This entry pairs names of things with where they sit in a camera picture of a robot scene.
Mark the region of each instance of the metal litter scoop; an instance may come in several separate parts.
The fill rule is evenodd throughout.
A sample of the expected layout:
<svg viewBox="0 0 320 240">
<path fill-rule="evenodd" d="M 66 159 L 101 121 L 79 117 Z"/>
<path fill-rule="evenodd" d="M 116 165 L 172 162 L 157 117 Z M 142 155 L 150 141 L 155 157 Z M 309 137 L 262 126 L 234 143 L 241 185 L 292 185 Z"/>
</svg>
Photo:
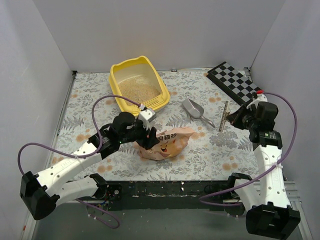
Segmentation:
<svg viewBox="0 0 320 240">
<path fill-rule="evenodd" d="M 203 116 L 205 110 L 198 103 L 187 98 L 182 102 L 182 106 L 185 108 L 186 112 L 188 114 L 190 114 L 190 116 L 193 117 L 194 119 L 203 119 L 208 124 L 210 124 L 212 127 L 214 127 L 214 128 L 216 127 L 212 121 L 210 121 L 209 119 L 207 119 Z"/>
</svg>

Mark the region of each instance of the litter scoop handle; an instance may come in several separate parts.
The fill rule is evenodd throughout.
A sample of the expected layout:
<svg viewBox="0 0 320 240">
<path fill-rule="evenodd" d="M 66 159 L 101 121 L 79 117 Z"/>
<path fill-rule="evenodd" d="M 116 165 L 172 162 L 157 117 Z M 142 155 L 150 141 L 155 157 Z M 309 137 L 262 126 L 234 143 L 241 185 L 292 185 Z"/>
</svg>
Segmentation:
<svg viewBox="0 0 320 240">
<path fill-rule="evenodd" d="M 204 121 L 206 121 L 208 124 L 210 124 L 212 127 L 216 127 L 215 125 L 214 125 L 214 123 L 212 122 L 212 121 L 210 121 L 208 118 L 206 118 L 206 117 L 204 117 L 204 116 L 201 116 L 201 118 L 204 120 Z"/>
</svg>

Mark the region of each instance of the metal ruler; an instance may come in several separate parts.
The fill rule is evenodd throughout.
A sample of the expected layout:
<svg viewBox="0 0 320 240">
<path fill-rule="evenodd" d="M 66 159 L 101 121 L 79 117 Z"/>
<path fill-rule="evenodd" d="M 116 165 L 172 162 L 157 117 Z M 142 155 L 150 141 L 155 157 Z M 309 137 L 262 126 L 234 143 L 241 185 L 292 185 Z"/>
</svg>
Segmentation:
<svg viewBox="0 0 320 240">
<path fill-rule="evenodd" d="M 225 128 L 225 123 L 226 123 L 226 117 L 230 114 L 230 112 L 227 112 L 229 108 L 229 101 L 225 102 L 223 113 L 222 113 L 222 118 L 219 126 L 219 132 L 222 132 Z"/>
</svg>

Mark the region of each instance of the cable tie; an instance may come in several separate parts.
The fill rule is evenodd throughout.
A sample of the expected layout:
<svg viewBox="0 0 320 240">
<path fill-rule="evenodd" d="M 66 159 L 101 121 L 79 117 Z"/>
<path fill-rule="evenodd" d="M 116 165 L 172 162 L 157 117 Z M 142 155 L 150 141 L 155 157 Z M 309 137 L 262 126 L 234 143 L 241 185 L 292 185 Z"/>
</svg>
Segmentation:
<svg viewBox="0 0 320 240">
<path fill-rule="evenodd" d="M 74 159 L 76 159 L 76 160 L 80 163 L 80 165 L 81 165 L 81 167 L 82 167 L 82 170 L 84 171 L 85 168 L 84 168 L 84 166 L 82 165 L 82 161 L 80 160 L 79 156 L 78 156 L 77 154 L 75 154 L 75 153 L 72 153 L 71 155 L 73 155 L 73 156 L 74 156 Z"/>
<path fill-rule="evenodd" d="M 275 163 L 272 163 L 272 164 L 266 164 L 267 167 L 272 167 L 272 166 L 275 166 L 276 168 L 280 168 L 280 169 L 283 169 L 284 166 L 280 165 L 280 164 L 277 164 L 276 162 Z"/>
</svg>

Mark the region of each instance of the yellow litter box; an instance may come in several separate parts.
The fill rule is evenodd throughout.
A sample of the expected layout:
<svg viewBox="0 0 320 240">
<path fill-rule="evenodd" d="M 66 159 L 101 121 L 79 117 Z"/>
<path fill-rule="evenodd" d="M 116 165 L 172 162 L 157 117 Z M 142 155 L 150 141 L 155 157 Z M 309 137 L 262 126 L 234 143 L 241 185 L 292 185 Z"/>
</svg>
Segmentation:
<svg viewBox="0 0 320 240">
<path fill-rule="evenodd" d="M 125 81 L 128 81 L 127 83 L 130 83 L 130 85 L 124 86 Z M 109 82 L 113 94 L 127 98 L 130 98 L 130 95 L 123 95 L 120 91 L 120 88 L 124 89 L 123 87 L 125 87 L 128 89 L 129 86 L 132 86 L 132 90 L 136 89 L 136 91 L 131 94 L 134 94 L 134 97 L 137 99 L 139 98 L 139 95 L 142 96 L 146 94 L 153 94 L 154 97 L 151 99 L 146 99 L 144 102 L 138 103 L 144 104 L 147 108 L 152 108 L 155 112 L 164 108 L 170 100 L 170 94 L 166 85 L 149 59 L 145 56 L 129 59 L 113 65 L 110 70 Z M 142 87 L 140 88 L 141 90 L 138 89 L 137 91 L 139 86 L 144 86 L 144 88 L 147 87 L 148 89 L 144 89 Z M 134 116 L 139 114 L 140 109 L 136 105 L 131 105 L 124 99 L 117 97 L 115 100 L 122 112 L 129 112 Z"/>
</svg>

